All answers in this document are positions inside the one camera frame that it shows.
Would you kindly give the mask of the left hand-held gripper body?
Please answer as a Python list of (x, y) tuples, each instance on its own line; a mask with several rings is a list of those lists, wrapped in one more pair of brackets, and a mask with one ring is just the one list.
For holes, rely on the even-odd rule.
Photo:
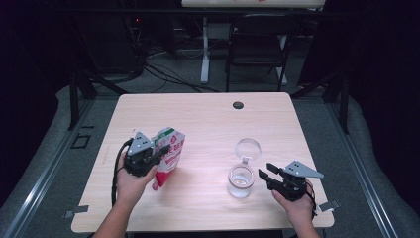
[(124, 159), (124, 168), (136, 177), (144, 177), (160, 163), (161, 152), (155, 152), (153, 142), (142, 132), (137, 132)]

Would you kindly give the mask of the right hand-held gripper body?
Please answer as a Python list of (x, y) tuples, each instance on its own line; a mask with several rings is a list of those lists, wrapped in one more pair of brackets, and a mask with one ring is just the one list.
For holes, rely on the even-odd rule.
[(271, 178), (268, 190), (276, 190), (289, 201), (300, 199), (307, 192), (307, 178), (322, 179), (323, 174), (294, 161), (284, 168), (280, 168), (282, 181)]

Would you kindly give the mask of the pink and white plastic bag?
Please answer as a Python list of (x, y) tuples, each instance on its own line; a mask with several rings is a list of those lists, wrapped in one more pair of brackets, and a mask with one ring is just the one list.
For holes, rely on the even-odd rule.
[(153, 190), (160, 189), (168, 180), (172, 171), (176, 168), (185, 141), (185, 135), (174, 128), (166, 127), (160, 130), (153, 138), (155, 153), (168, 147), (168, 152), (161, 156), (157, 165)]

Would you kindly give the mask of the glass jar with hinged lid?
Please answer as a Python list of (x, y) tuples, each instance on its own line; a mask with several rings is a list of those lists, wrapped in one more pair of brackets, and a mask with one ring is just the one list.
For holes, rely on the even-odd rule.
[(234, 198), (245, 198), (251, 193), (255, 182), (255, 173), (250, 162), (261, 156), (262, 148), (258, 141), (243, 138), (236, 144), (235, 154), (240, 161), (228, 172), (227, 190)]

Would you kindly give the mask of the person's right hand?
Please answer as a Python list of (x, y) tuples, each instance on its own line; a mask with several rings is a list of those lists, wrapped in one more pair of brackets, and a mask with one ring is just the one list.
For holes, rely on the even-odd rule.
[(271, 194), (284, 208), (286, 216), (296, 232), (302, 233), (303, 231), (308, 232), (310, 229), (314, 230), (312, 223), (313, 201), (307, 194), (295, 201), (287, 200), (276, 190), (273, 190)]

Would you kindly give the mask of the person's left hand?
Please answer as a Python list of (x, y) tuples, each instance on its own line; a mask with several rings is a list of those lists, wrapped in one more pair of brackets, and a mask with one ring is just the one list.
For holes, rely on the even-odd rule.
[(115, 207), (133, 209), (142, 197), (146, 185), (155, 177), (157, 167), (152, 166), (144, 177), (136, 177), (124, 168), (126, 153), (120, 156), (117, 170), (117, 196)]

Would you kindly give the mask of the grey tape piece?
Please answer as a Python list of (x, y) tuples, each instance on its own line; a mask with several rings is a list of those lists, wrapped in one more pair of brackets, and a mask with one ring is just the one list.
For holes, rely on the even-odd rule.
[(75, 214), (77, 213), (85, 213), (88, 211), (89, 206), (88, 205), (82, 205), (82, 206), (76, 206), (71, 210), (67, 210), (64, 214), (63, 214), (63, 218), (64, 219), (69, 219), (72, 218)]
[(341, 206), (340, 202), (337, 199), (335, 199), (335, 200), (331, 200), (331, 201), (320, 204), (319, 210), (321, 212), (334, 211), (336, 208), (340, 206)]

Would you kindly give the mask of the black metal stand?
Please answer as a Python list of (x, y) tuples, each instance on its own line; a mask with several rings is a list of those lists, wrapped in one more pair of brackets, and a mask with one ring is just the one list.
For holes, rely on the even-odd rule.
[(93, 87), (93, 83), (99, 83), (119, 95), (127, 94), (127, 91), (114, 83), (106, 80), (102, 76), (89, 70), (78, 70), (69, 79), (69, 101), (70, 101), (70, 124), (68, 130), (75, 128), (79, 121), (79, 98), (78, 92), (88, 100), (94, 100), (98, 93)]
[(348, 109), (349, 109), (349, 79), (345, 72), (333, 72), (320, 81), (304, 86), (302, 89), (290, 95), (291, 98), (300, 98), (318, 87), (325, 86), (322, 100), (325, 103), (339, 101), (339, 125), (348, 134)]

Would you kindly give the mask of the white table leg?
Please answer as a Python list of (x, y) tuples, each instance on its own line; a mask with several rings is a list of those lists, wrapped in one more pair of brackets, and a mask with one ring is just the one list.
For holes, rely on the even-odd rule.
[(200, 82), (203, 84), (207, 84), (209, 82), (210, 56), (209, 56), (209, 40), (208, 40), (208, 21), (206, 17), (203, 18), (202, 40), (203, 40), (203, 59), (202, 59), (202, 66), (201, 66)]

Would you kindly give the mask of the black folding chair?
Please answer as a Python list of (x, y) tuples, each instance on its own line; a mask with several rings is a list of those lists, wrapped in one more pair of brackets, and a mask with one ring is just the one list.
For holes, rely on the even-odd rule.
[(231, 67), (268, 67), (281, 69), (277, 90), (282, 87), (292, 39), (298, 21), (279, 14), (246, 14), (236, 18), (229, 29), (225, 64), (226, 91), (230, 90)]

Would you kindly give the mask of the aluminium floor rail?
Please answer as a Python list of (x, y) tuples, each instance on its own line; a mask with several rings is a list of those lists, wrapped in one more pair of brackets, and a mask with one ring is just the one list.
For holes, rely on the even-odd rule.
[(58, 110), (40, 146), (23, 176), (0, 208), (0, 238), (21, 238), (42, 203), (61, 167), (64, 155), (76, 138), (76, 132), (95, 101), (87, 100), (77, 112), (79, 118), (70, 125), (70, 105), (59, 103)]
[(373, 187), (373, 183), (368, 175), (368, 172), (363, 164), (363, 161), (352, 141), (349, 134), (346, 134), (339, 122), (339, 111), (334, 104), (325, 104), (330, 117), (333, 120), (333, 124), (344, 142), (346, 149), (350, 155), (350, 165), (354, 171), (358, 183), (363, 191), (364, 197), (366, 198), (368, 207), (376, 221), (376, 224), (382, 234), (383, 238), (399, 238), (384, 206), (378, 196), (376, 189)]

